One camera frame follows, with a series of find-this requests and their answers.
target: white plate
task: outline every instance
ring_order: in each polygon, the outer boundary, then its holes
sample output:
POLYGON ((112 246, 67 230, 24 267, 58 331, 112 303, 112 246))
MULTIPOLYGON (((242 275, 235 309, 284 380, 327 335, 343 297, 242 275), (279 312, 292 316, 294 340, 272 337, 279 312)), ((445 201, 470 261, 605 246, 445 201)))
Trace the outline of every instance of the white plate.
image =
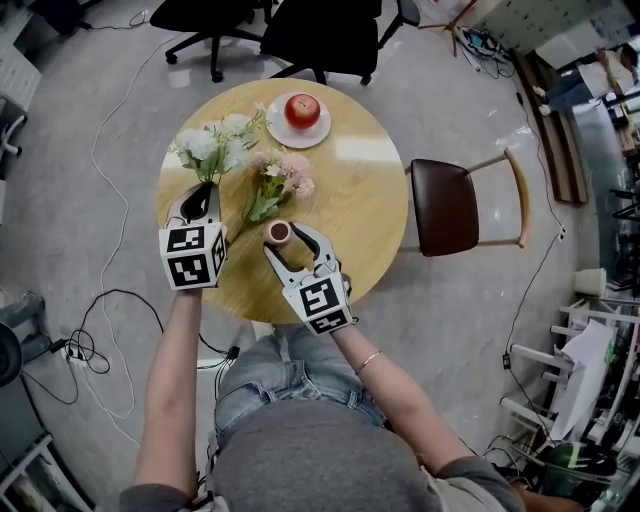
POLYGON ((267 129, 271 136, 283 146, 296 149, 310 148, 322 142, 329 135, 331 114, 329 114, 326 105, 318 100, 318 103, 320 103, 320 118, 316 124, 305 130, 293 128, 284 117, 284 106, 289 98, 296 94, 307 93, 288 92, 273 100, 267 109, 267 129))

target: chair backrest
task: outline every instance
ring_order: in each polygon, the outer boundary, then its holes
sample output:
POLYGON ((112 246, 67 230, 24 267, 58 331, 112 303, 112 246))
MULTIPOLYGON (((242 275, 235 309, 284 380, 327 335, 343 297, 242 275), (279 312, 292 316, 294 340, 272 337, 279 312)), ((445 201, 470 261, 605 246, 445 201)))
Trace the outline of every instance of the chair backrest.
POLYGON ((527 187, 527 180, 524 177, 524 173, 518 164, 515 156, 509 148, 504 150, 504 153, 495 158, 491 158, 490 160, 486 160, 481 162, 473 167, 467 168, 467 170, 471 173, 482 169, 484 167, 489 167, 490 165, 497 164, 498 162, 502 162, 503 160, 508 160, 511 165, 511 170, 513 171, 513 177, 516 180, 516 186, 518 187, 518 196, 520 198, 520 236, 515 240, 500 240, 493 242, 480 242, 478 245, 509 245, 515 243, 520 248, 524 249, 525 243, 527 242, 527 238, 529 236, 529 217, 530 217, 530 202, 529 202, 529 187, 527 187))

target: denim shorts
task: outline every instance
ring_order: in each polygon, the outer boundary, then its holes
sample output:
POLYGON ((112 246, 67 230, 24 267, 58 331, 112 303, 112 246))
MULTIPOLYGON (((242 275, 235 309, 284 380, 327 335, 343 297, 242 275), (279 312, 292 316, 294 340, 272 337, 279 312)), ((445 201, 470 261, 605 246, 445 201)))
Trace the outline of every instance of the denim shorts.
POLYGON ((218 447, 225 447, 240 420, 277 400, 328 400, 372 425, 384 422, 333 340, 312 335, 304 325, 278 326, 227 371, 215 409, 218 447))

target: round wooden table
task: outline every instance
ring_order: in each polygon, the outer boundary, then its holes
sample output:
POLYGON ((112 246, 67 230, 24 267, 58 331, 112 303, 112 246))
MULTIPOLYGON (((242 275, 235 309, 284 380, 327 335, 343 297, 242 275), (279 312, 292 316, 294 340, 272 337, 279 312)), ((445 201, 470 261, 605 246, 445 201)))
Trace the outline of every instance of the round wooden table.
MULTIPOLYGON (((292 198, 278 218, 307 224, 331 243, 342 272, 351 277, 351 302, 367 293, 382 277, 396 255, 405 230, 407 185, 398 152, 380 123, 360 104, 330 87, 293 78, 249 82, 216 96, 184 124, 202 128, 206 121, 231 112, 252 115, 255 103, 268 106, 281 94, 300 91, 321 100, 331 113, 331 132, 315 147, 301 150, 311 162, 316 188, 305 200, 292 198)), ((280 147, 266 129, 253 151, 280 147)), ((198 183, 167 153, 156 190, 158 226, 164 226, 171 204, 198 183)), ((248 197, 255 196, 253 172, 229 172, 220 185, 222 222, 227 239, 240 227, 248 197)), ((300 320, 282 296, 282 284, 262 249, 264 224, 245 231, 230 247, 218 288, 204 297, 224 311, 248 320, 276 324, 300 320)), ((295 240, 283 251, 293 265, 313 268, 311 252, 295 240)))

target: wall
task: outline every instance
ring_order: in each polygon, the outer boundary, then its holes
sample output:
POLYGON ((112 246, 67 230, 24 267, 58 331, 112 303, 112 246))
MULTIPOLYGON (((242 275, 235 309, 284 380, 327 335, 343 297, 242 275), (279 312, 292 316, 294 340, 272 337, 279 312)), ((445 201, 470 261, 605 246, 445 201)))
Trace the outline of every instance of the wall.
POLYGON ((475 28, 528 53, 611 5, 611 0, 502 0, 475 28))

